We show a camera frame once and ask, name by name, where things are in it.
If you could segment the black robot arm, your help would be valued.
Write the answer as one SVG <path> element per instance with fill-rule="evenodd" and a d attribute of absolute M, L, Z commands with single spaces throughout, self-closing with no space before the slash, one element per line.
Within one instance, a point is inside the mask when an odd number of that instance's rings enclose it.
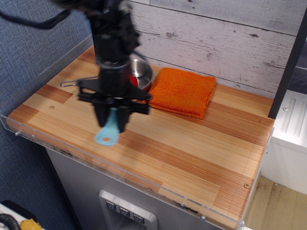
<path fill-rule="evenodd" d="M 126 0 L 54 0 L 66 10 L 86 14 L 92 31 L 96 63 L 100 67 L 97 79 L 79 79 L 81 101 L 94 106 L 100 127 L 104 127 L 111 108 L 116 110 L 118 129 L 125 130 L 129 116 L 148 114 L 149 93 L 133 86 L 130 81 L 130 55 L 139 46 L 139 34 L 131 21 L 131 7 Z"/>

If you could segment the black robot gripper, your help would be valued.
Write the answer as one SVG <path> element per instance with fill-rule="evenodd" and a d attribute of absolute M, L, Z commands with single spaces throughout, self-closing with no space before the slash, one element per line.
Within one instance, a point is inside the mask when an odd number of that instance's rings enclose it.
<path fill-rule="evenodd" d="M 134 87 L 130 82 L 130 64 L 101 69 L 98 80 L 80 82 L 79 99 L 94 106 L 100 127 L 107 123 L 110 108 L 117 108 L 118 129 L 125 131 L 131 113 L 149 114 L 148 92 Z"/>

